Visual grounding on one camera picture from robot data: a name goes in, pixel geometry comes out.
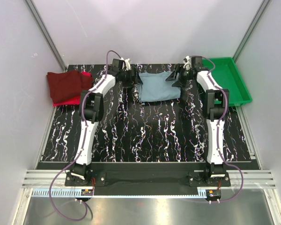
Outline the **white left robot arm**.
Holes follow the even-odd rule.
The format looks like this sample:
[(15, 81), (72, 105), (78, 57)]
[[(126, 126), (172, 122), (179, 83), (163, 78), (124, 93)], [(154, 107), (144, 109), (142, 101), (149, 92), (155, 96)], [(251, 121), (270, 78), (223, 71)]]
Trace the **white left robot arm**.
[(70, 164), (66, 181), (73, 181), (83, 186), (88, 185), (92, 178), (90, 165), (92, 147), (99, 122), (104, 116), (104, 96), (117, 82), (124, 87), (143, 84), (136, 68), (131, 66), (130, 59), (113, 59), (112, 65), (106, 68), (105, 74), (88, 91), (81, 93), (79, 113), (81, 117), (81, 135), (74, 162)]

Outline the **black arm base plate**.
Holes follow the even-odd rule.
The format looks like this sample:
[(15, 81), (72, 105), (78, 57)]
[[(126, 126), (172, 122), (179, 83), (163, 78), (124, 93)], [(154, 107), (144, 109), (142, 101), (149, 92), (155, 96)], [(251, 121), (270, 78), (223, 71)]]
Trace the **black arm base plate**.
[(203, 172), (188, 171), (93, 171), (85, 180), (67, 172), (66, 186), (88, 186), (95, 183), (97, 187), (112, 184), (157, 184), (173, 183), (190, 187), (230, 187), (229, 175), (219, 178), (208, 178)]

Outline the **light blue t shirt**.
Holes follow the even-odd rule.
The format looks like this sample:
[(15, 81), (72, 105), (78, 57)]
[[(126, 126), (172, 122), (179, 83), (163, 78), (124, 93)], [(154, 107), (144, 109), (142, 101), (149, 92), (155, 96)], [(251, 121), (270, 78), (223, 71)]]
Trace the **light blue t shirt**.
[(165, 81), (171, 72), (166, 71), (158, 74), (140, 73), (142, 84), (137, 85), (139, 101), (157, 102), (178, 99), (181, 96), (179, 87), (172, 87), (175, 81)]

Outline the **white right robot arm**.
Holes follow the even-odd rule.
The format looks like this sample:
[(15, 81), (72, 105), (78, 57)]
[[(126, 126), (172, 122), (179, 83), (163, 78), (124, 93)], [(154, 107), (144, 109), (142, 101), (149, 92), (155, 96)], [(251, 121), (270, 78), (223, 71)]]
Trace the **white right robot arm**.
[(166, 78), (173, 81), (173, 87), (184, 88), (188, 80), (195, 80), (204, 90), (202, 113), (207, 123), (208, 153), (204, 172), (192, 177), (197, 184), (212, 187), (229, 187), (230, 179), (223, 156), (223, 133), (229, 106), (229, 90), (223, 89), (212, 76), (215, 64), (209, 69), (203, 64), (204, 57), (186, 56), (182, 64), (176, 64), (174, 71)]

